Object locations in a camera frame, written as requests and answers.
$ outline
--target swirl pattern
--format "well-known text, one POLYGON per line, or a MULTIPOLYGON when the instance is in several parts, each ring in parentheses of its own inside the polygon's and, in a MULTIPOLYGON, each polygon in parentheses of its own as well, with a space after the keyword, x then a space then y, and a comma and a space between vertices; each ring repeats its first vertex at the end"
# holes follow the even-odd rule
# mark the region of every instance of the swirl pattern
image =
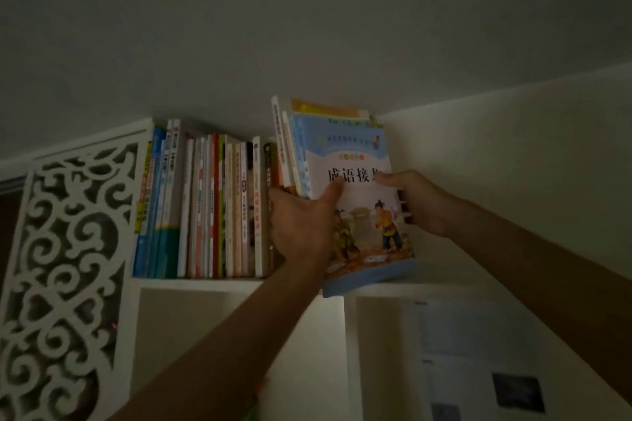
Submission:
POLYGON ((88 420, 113 377, 137 143, 34 169, 0 328, 0 420, 88 420))

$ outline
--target decorative lattice panel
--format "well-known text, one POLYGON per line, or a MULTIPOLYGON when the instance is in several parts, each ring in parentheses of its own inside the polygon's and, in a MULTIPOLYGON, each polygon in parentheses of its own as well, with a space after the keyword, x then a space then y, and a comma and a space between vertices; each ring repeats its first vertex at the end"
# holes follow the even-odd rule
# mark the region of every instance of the decorative lattice panel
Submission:
POLYGON ((59 154, 29 174, 0 304, 0 419, 107 412, 142 145, 59 154))

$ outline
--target forearm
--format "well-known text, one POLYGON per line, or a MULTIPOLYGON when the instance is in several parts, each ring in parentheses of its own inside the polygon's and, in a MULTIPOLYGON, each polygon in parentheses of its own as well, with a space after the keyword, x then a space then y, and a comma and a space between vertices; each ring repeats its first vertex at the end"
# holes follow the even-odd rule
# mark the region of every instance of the forearm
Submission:
POLYGON ((239 419, 318 294, 323 280, 313 271, 318 269, 283 265, 112 420, 239 419))
POLYGON ((632 403, 632 282, 475 204, 449 203, 448 237, 632 403))

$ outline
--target hand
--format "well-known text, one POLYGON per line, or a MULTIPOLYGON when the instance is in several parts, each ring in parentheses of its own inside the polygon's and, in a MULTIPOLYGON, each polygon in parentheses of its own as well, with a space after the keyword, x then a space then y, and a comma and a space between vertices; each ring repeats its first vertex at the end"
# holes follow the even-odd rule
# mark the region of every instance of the hand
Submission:
POLYGON ((331 182, 318 200, 270 190, 273 239, 286 263, 315 266, 325 273, 334 243, 334 210, 343 190, 342 177, 331 182))
POLYGON ((458 200, 415 170, 399 173, 376 173, 375 181, 403 191, 404 211, 410 211, 412 221, 433 235, 448 236, 448 215, 458 200))

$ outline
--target shelf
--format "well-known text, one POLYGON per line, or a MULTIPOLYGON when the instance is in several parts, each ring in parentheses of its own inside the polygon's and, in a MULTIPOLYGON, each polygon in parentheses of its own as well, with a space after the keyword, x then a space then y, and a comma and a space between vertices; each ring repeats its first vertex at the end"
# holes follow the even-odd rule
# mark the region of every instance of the shelf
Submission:
MULTIPOLYGON (((181 291, 217 291, 221 293, 241 293, 249 295, 264 280, 147 280, 131 278, 138 289, 175 289, 181 291)), ((421 283, 411 280, 375 283, 350 291, 349 296, 378 298, 455 298, 480 299, 496 298, 499 293, 493 286, 467 283, 421 283)))

